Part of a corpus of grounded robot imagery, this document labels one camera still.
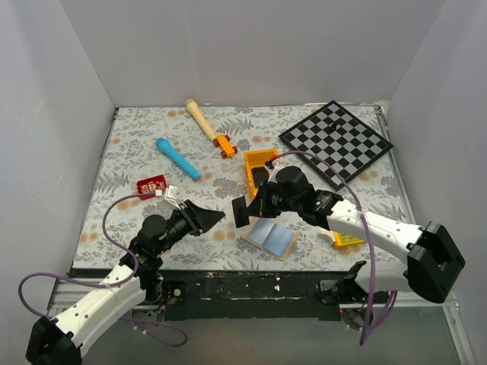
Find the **black credit card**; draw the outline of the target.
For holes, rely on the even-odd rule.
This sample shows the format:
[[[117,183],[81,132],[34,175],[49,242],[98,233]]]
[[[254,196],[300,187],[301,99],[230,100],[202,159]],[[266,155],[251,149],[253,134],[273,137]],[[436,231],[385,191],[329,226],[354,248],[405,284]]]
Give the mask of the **black credit card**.
[[[247,214],[247,202],[244,196],[235,198],[231,201],[236,228],[242,228],[250,224],[249,215]]]

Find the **yellow plastic bin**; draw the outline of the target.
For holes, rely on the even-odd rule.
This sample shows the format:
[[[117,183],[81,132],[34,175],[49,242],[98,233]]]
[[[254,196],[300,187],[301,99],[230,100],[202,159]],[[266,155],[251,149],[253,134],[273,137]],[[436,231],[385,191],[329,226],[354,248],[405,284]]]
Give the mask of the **yellow plastic bin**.
[[[243,154],[251,199],[255,198],[259,184],[269,178],[265,163],[277,155],[278,151],[275,148],[248,151]]]

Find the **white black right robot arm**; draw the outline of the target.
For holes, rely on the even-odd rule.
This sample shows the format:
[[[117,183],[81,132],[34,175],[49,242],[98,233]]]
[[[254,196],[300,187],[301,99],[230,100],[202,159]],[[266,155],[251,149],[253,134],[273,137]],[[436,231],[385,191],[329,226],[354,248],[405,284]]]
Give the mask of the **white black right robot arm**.
[[[321,290],[326,303],[362,302],[376,292],[412,291],[432,303],[443,303],[465,266],[447,229],[394,221],[359,210],[334,192],[315,189],[298,167],[285,167],[260,184],[251,203],[232,201],[237,227],[250,217],[275,218],[294,212],[304,222],[325,230],[347,233],[388,252],[401,265],[378,268],[372,261],[356,262],[347,273]]]

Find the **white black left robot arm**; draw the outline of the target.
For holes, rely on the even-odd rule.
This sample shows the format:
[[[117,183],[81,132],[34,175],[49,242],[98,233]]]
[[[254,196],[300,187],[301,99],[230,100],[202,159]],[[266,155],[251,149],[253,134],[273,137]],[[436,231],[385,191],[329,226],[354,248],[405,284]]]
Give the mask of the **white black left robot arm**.
[[[31,364],[80,364],[94,342],[116,321],[140,303],[156,303],[162,294],[159,268],[163,253],[187,235],[211,230],[223,211],[200,208],[190,200],[169,218],[146,217],[126,254],[91,291],[64,312],[34,323],[26,358]]]

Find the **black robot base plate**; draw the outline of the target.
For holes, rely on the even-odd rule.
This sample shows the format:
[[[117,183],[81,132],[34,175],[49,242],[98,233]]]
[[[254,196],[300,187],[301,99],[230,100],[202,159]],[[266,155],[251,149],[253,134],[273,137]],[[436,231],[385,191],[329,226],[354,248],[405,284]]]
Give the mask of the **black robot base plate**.
[[[339,321],[337,303],[323,301],[322,292],[345,271],[212,271],[160,270],[164,319],[319,319]]]

